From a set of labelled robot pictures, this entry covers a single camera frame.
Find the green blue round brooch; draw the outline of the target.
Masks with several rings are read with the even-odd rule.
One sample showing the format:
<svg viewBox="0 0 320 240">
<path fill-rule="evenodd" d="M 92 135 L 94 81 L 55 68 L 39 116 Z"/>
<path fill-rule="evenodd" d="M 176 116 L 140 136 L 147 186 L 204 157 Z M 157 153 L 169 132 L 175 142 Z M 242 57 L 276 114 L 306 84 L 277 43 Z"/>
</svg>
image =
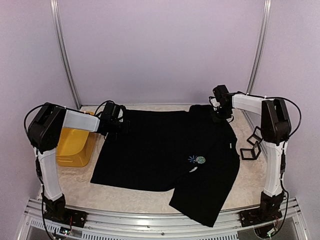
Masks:
<svg viewBox="0 0 320 240">
<path fill-rule="evenodd" d="M 198 164 L 204 164 L 206 162 L 206 159 L 203 157 L 203 156 L 197 156 L 195 158 L 195 161 L 198 163 Z"/>
</svg>

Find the black t-shirt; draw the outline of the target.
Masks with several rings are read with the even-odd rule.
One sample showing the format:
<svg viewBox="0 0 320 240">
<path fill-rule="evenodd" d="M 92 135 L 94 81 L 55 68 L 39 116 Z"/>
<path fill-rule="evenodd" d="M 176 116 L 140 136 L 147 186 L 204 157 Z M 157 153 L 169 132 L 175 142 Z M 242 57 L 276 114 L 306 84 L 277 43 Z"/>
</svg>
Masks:
<svg viewBox="0 0 320 240">
<path fill-rule="evenodd" d="M 172 208 L 213 227 L 237 178 L 240 157 L 232 127 L 225 120 L 213 122 L 212 109 L 210 105 L 192 105 L 187 111 L 127 109 L 129 132 L 107 135 L 91 183 L 173 190 Z M 205 163 L 198 164 L 198 156 Z"/>
</svg>

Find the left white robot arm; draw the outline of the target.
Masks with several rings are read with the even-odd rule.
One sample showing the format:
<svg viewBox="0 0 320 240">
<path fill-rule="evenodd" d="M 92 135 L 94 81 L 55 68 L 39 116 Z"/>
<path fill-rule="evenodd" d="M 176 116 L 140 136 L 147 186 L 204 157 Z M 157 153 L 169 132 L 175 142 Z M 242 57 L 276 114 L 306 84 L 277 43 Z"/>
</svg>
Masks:
<svg viewBox="0 0 320 240">
<path fill-rule="evenodd" d="M 42 200 L 50 214 L 63 223 L 70 218 L 65 207 L 57 170 L 57 147 L 62 129 L 76 129 L 107 136 L 109 133 L 126 134 L 130 122 L 124 119 L 126 107 L 111 100 L 103 103 L 103 111 L 91 115 L 79 110 L 46 102 L 29 125 L 24 126 L 26 136 L 35 154 L 36 174 L 42 187 Z"/>
</svg>

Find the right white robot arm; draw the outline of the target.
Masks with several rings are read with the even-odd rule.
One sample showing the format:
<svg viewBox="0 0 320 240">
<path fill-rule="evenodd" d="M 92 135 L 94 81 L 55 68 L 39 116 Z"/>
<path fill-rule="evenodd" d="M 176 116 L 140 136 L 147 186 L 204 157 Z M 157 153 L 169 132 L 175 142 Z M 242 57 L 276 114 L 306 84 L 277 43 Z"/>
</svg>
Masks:
<svg viewBox="0 0 320 240">
<path fill-rule="evenodd" d="M 286 153 L 288 142 L 295 133 L 284 97 L 266 97 L 245 94 L 240 91 L 229 92 L 225 85 L 213 89 L 209 102 L 213 107 L 213 118 L 222 121 L 231 118 L 233 110 L 251 112 L 260 116 L 257 137 L 254 147 L 263 142 L 266 146 L 267 171 L 266 183 L 261 193 L 260 207 L 256 210 L 256 218 L 266 222 L 275 212 L 285 194 L 283 176 L 286 169 Z"/>
</svg>

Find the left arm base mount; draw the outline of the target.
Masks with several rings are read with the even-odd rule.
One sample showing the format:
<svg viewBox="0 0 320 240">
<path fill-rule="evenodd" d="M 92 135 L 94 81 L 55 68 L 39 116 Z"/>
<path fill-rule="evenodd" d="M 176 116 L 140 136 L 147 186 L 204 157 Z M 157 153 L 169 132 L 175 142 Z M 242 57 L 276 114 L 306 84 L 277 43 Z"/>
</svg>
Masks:
<svg viewBox="0 0 320 240">
<path fill-rule="evenodd" d="M 87 213 L 85 211 L 67 208 L 62 203 L 54 206 L 46 204 L 44 218 L 71 227 L 84 228 Z"/>
</svg>

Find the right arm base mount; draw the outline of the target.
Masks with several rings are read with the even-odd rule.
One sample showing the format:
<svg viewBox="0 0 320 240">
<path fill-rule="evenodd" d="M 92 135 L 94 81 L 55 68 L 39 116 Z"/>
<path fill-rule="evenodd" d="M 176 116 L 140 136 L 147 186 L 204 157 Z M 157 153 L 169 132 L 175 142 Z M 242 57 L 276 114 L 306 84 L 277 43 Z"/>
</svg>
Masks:
<svg viewBox="0 0 320 240">
<path fill-rule="evenodd" d="M 239 212 L 241 226 L 244 228 L 280 219 L 283 216 L 280 206 L 280 202 L 261 200 L 259 207 Z"/>
</svg>

